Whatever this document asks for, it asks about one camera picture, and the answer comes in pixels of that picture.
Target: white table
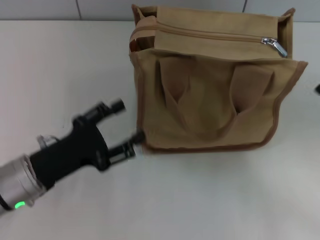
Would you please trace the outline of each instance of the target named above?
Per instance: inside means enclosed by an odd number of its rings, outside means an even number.
[[[132,22],[0,22],[0,164],[62,137],[97,101],[127,112],[99,129],[115,144],[135,129],[128,57]],[[294,58],[309,61],[278,130],[245,152],[142,155],[104,174],[85,168],[32,208],[0,219],[1,240],[318,240],[320,23],[295,23]]]

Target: zipper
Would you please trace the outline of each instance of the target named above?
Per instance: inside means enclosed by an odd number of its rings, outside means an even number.
[[[162,32],[183,35],[188,37],[203,38],[203,39],[214,39],[223,41],[236,41],[236,42],[251,42],[251,43],[262,43],[265,45],[272,46],[273,49],[277,50],[279,55],[283,58],[288,56],[287,51],[280,45],[280,43],[271,37],[259,37],[259,36],[248,36],[248,35],[236,35],[229,33],[214,33],[214,32],[204,32],[196,30],[188,30],[184,28],[172,27],[168,25],[163,25],[157,23],[157,26],[141,26],[136,28],[133,32],[133,36],[136,32],[143,30],[160,30]]]

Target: white tile wall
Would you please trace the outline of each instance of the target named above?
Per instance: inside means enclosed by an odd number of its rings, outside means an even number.
[[[0,0],[0,20],[78,20],[75,0]]]
[[[84,20],[132,20],[131,4],[241,12],[245,0],[78,0]]]
[[[245,12],[280,16],[295,8],[295,22],[320,22],[319,0],[248,0]]]

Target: tan canvas bag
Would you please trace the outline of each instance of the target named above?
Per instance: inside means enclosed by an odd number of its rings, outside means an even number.
[[[132,6],[137,125],[154,151],[265,145],[307,62],[292,60],[293,14]]]

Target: grout line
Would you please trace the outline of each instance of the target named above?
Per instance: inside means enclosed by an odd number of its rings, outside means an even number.
[[[81,15],[81,11],[80,11],[78,0],[75,0],[75,4],[76,4],[76,9],[78,10],[78,14],[79,14],[80,20],[82,20],[82,15]]]
[[[243,12],[243,13],[244,13],[245,10],[246,10],[247,2],[248,2],[248,0],[244,0],[244,5],[243,5],[243,8],[242,8],[242,12]]]

